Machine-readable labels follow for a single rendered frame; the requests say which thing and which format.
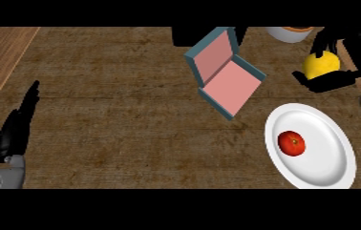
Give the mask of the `white oval plate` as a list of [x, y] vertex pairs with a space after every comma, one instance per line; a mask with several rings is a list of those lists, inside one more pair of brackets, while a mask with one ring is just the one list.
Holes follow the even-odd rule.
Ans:
[[[278, 146], [278, 135], [287, 131], [297, 133], [306, 144], [296, 157], [286, 155]], [[274, 165], [297, 188], [351, 187], [357, 172], [352, 146], [326, 113], [305, 104], [284, 104], [268, 116], [263, 134]]]

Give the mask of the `teal and pink open box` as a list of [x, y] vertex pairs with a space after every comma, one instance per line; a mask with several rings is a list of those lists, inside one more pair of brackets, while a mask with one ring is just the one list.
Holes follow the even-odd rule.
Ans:
[[218, 27], [185, 53], [197, 91], [228, 120], [244, 106], [266, 74], [240, 57], [234, 27]]

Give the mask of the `red tomato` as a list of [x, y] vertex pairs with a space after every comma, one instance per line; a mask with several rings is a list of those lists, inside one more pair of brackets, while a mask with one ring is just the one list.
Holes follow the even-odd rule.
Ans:
[[290, 157], [300, 156], [306, 151], [303, 137], [293, 131], [284, 131], [278, 135], [278, 146], [283, 153]]

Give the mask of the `yellow lemon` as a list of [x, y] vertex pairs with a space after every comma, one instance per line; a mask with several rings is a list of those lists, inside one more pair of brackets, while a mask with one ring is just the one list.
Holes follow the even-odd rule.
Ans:
[[328, 51], [323, 52], [323, 56], [317, 57], [312, 53], [305, 58], [302, 70], [308, 79], [314, 79], [321, 75], [331, 73], [340, 69], [340, 59], [336, 54]]

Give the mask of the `white round pot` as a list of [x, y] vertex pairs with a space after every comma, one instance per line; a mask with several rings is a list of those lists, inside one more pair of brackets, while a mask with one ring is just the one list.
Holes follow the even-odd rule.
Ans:
[[269, 35], [286, 43], [297, 43], [305, 40], [314, 27], [266, 27]]

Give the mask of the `pale wooden panel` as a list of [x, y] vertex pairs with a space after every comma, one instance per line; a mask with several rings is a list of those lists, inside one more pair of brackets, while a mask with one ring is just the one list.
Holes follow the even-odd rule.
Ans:
[[0, 27], [0, 90], [39, 30], [40, 27]]

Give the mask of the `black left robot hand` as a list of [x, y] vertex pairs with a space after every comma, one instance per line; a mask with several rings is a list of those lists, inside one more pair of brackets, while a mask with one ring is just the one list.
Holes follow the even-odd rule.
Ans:
[[13, 109], [0, 129], [0, 163], [12, 156], [22, 156], [27, 150], [30, 125], [40, 101], [40, 81], [36, 80], [24, 96], [18, 109]]

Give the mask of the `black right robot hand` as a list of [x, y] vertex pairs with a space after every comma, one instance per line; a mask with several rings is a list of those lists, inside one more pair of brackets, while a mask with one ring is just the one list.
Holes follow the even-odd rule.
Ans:
[[303, 71], [294, 71], [291, 73], [294, 78], [314, 93], [323, 93], [346, 87], [352, 85], [355, 83], [355, 79], [361, 77], [361, 27], [326, 27], [315, 35], [311, 54], [314, 53], [315, 57], [321, 57], [323, 52], [328, 51], [337, 55], [337, 41], [342, 41], [343, 43], [349, 59], [357, 70], [337, 70], [314, 79], [306, 78]]

